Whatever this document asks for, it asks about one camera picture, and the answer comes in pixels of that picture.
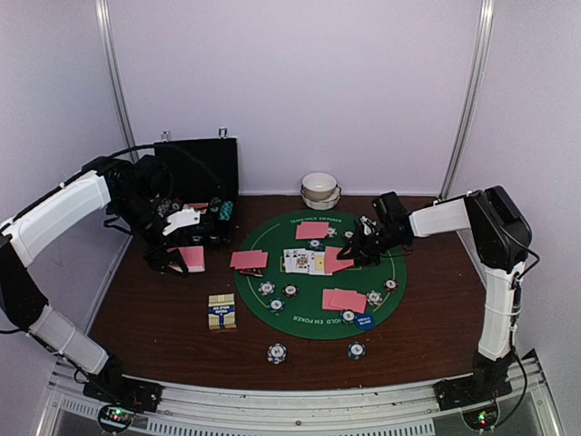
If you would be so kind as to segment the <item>red-backed card deck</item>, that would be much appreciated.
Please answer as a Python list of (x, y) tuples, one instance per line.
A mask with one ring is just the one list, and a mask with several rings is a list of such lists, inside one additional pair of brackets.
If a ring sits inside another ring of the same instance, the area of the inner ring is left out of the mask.
[(205, 271), (205, 256), (203, 246), (188, 246), (179, 248), (180, 255), (189, 273), (203, 273)]

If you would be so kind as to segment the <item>green blue chip top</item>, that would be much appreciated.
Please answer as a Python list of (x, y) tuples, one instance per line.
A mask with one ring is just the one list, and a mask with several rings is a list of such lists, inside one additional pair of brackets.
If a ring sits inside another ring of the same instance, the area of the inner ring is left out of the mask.
[(325, 244), (321, 240), (312, 239), (308, 241), (308, 249), (313, 251), (324, 251)]

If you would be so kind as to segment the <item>red card top player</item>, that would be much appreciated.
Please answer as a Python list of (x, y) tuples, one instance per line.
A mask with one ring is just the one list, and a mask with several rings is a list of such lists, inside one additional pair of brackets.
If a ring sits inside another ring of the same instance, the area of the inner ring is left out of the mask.
[(324, 239), (328, 235), (328, 222), (302, 222), (296, 228), (297, 240)]

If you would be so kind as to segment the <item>red card player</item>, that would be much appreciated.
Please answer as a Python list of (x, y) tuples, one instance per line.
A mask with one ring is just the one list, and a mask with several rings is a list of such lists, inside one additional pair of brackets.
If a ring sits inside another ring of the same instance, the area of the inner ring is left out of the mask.
[(323, 292), (322, 292), (322, 304), (321, 304), (321, 307), (323, 310), (337, 311), (339, 309), (339, 307), (336, 306), (332, 302), (334, 296), (335, 296), (334, 289), (324, 289), (323, 290)]
[(328, 222), (302, 222), (296, 228), (297, 240), (324, 239), (328, 235)]

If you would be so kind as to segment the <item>king of clubs card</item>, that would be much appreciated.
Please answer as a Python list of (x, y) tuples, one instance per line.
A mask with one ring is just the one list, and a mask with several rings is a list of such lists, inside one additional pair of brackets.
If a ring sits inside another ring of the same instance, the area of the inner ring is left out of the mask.
[(289, 272), (310, 274), (310, 267), (313, 260), (313, 251), (293, 249), (290, 251)]

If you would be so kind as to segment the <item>red card bottom player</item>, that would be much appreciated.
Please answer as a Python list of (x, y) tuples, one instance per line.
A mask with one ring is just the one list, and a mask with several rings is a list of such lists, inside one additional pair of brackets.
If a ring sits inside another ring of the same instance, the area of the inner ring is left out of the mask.
[(334, 296), (335, 296), (334, 289), (324, 289), (323, 290), (323, 292), (322, 292), (322, 304), (321, 304), (321, 307), (323, 310), (337, 311), (339, 309), (339, 307), (336, 306), (332, 302)]

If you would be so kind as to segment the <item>green blue chip bottom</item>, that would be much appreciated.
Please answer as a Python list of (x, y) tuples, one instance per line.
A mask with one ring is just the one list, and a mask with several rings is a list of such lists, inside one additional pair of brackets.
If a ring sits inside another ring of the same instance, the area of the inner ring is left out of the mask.
[(356, 318), (357, 318), (357, 314), (352, 310), (343, 310), (340, 313), (341, 322), (346, 324), (346, 325), (353, 324), (355, 322)]

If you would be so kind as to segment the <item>blue small blind button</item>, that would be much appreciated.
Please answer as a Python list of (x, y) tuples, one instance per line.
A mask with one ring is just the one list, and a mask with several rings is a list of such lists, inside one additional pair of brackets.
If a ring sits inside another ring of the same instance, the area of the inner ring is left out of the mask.
[(363, 313), (356, 316), (355, 325), (362, 331), (369, 331), (376, 326), (376, 321), (371, 314)]

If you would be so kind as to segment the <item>red black all-in triangle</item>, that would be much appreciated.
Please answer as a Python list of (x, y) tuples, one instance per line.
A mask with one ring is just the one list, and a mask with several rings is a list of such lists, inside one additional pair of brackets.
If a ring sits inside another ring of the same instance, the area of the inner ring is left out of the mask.
[(258, 277), (258, 278), (262, 278), (263, 277), (263, 272), (261, 269), (241, 269), (239, 270), (239, 273), (241, 275), (245, 275), (245, 276), (250, 276), (250, 277)]

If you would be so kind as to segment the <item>blue tan ten chip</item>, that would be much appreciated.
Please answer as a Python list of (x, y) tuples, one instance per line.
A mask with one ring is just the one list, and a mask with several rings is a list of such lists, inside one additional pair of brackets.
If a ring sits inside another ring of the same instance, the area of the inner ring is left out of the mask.
[(262, 296), (272, 295), (276, 291), (276, 285), (272, 281), (261, 282), (258, 291)]

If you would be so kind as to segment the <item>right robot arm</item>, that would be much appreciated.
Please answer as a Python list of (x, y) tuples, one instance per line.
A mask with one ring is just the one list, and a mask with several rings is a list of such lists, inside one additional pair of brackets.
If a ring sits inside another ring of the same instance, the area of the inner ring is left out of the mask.
[(358, 218), (338, 259), (378, 264), (387, 251), (434, 234), (469, 230), (486, 275), (484, 323), (473, 374), (465, 391), (483, 401), (505, 380), (514, 360), (514, 333), (521, 310), (521, 282), (532, 252), (527, 220), (501, 186), (478, 190), (409, 212), (393, 193), (372, 202), (378, 218)]

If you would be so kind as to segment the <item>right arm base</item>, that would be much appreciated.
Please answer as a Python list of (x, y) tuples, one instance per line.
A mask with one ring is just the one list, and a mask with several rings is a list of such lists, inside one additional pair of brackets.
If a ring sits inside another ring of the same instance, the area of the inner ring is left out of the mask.
[(473, 376), (438, 381), (433, 389), (441, 411), (492, 401), (513, 391), (509, 381), (501, 381), (492, 387), (478, 387)]

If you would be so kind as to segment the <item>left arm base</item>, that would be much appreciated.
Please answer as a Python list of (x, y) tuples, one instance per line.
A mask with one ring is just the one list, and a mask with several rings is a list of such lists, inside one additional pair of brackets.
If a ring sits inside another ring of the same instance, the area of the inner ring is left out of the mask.
[(156, 412), (162, 391), (163, 387), (158, 383), (131, 378), (123, 378), (121, 387), (116, 391), (113, 388), (97, 386), (92, 381), (83, 387), (83, 395), (86, 397), (137, 412)]

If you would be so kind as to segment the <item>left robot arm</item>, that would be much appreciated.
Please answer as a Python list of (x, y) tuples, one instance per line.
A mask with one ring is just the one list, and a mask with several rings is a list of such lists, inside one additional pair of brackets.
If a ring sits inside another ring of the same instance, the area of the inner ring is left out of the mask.
[(131, 163), (101, 156), (1, 226), (2, 311), (20, 331), (83, 372), (111, 403), (131, 393), (120, 362), (51, 306), (28, 268), (63, 233), (105, 209), (147, 243), (145, 260), (152, 269), (187, 275), (175, 234), (198, 224), (200, 214), (189, 206), (160, 214), (164, 188), (172, 188), (172, 176), (159, 158), (145, 155)]

